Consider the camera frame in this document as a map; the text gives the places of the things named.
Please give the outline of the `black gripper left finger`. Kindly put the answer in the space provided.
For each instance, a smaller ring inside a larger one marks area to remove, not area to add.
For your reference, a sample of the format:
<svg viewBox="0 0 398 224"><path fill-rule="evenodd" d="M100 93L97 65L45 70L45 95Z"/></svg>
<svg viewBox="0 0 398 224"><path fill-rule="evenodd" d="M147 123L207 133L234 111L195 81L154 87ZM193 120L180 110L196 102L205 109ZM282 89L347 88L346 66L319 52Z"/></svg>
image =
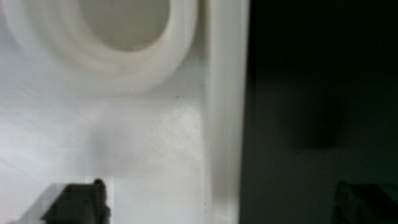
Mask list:
<svg viewBox="0 0 398 224"><path fill-rule="evenodd" d="M107 200L102 179L91 183L52 184L19 219L19 224L111 224L113 210Z"/></svg>

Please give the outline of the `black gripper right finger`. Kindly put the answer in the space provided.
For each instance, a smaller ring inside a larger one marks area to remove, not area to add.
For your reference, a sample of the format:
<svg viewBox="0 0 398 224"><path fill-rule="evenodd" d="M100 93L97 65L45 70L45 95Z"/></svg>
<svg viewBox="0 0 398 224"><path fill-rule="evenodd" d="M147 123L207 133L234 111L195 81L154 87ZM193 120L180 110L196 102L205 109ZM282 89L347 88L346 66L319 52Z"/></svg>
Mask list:
<svg viewBox="0 0 398 224"><path fill-rule="evenodd" d="M398 224L397 184L337 184L331 224Z"/></svg>

